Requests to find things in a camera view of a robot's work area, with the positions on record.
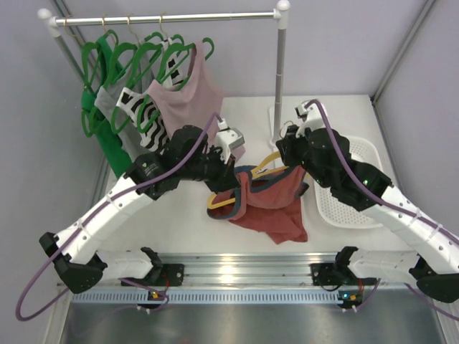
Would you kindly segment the red tank top blue trim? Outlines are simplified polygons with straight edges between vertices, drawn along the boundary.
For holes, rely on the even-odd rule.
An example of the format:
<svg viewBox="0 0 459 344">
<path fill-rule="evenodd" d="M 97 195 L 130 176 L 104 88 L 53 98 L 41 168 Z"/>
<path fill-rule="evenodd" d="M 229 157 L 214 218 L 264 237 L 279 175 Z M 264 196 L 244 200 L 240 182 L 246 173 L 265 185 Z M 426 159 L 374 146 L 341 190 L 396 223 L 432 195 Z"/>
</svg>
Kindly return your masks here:
<svg viewBox="0 0 459 344">
<path fill-rule="evenodd" d="M 275 244 L 308 241 L 301 207 L 301 196 L 309 189 L 306 172 L 297 166 L 255 178 L 251 170 L 236 167 L 240 187 L 217 194 L 212 203 L 235 201 L 208 208 L 207 216 L 264 233 Z"/>
</svg>

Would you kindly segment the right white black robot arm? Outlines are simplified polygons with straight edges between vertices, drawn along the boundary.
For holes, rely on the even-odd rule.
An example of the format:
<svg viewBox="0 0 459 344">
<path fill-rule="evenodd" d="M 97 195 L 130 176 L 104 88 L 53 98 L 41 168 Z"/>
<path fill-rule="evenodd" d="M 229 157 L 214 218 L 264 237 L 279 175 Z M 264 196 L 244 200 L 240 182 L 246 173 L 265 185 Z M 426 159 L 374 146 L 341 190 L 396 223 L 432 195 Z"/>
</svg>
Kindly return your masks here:
<svg viewBox="0 0 459 344">
<path fill-rule="evenodd" d="M 333 273 L 343 284 L 382 279 L 416 286 L 444 302 L 458 300 L 458 237 L 417 208 L 376 166 L 356 161 L 349 140 L 335 130 L 290 125 L 275 145 L 282 162 L 301 167 L 340 203 L 380 223 L 410 247 L 402 251 L 369 251 L 344 247 Z"/>
</svg>

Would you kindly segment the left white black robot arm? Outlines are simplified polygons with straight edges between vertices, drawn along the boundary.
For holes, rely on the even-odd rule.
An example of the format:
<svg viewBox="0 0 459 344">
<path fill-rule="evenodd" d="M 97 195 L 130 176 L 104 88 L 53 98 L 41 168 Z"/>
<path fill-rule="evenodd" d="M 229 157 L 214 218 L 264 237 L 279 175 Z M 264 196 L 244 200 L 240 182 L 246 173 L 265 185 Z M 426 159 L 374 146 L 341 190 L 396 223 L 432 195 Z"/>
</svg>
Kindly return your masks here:
<svg viewBox="0 0 459 344">
<path fill-rule="evenodd" d="M 159 151 L 137 157 L 115 186 L 73 225 L 39 240 L 57 274 L 74 294 L 97 283 L 127 279 L 154 285 L 164 264 L 148 247 L 105 251 L 100 245 L 138 211 L 176 189 L 182 180 L 203 181 L 213 193 L 237 188 L 235 151 L 244 144 L 241 132 L 221 125 L 214 144 L 201 128 L 186 125 Z"/>
</svg>

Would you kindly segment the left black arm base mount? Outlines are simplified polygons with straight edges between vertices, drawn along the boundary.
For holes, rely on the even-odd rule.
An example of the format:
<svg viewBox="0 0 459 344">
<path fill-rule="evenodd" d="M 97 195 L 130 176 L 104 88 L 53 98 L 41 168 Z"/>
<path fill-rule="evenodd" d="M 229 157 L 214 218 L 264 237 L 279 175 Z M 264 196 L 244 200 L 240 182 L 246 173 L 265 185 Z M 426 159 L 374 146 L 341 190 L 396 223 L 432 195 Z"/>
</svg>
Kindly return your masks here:
<svg viewBox="0 0 459 344">
<path fill-rule="evenodd" d="M 149 287 L 178 287 L 184 280 L 184 268 L 183 264 L 162 264 L 154 267 L 142 279 L 127 278 L 127 280 Z"/>
</svg>

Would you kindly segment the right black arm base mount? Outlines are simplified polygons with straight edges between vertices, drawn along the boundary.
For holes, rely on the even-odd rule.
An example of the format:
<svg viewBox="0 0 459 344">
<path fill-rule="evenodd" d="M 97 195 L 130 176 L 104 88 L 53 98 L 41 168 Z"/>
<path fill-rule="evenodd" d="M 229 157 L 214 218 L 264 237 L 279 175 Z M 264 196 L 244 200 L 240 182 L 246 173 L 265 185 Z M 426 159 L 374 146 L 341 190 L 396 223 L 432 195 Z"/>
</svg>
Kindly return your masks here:
<svg viewBox="0 0 459 344">
<path fill-rule="evenodd" d="M 311 264 L 311 276 L 315 286 L 337 287 L 358 284 L 358 279 L 349 269 L 329 262 Z"/>
</svg>

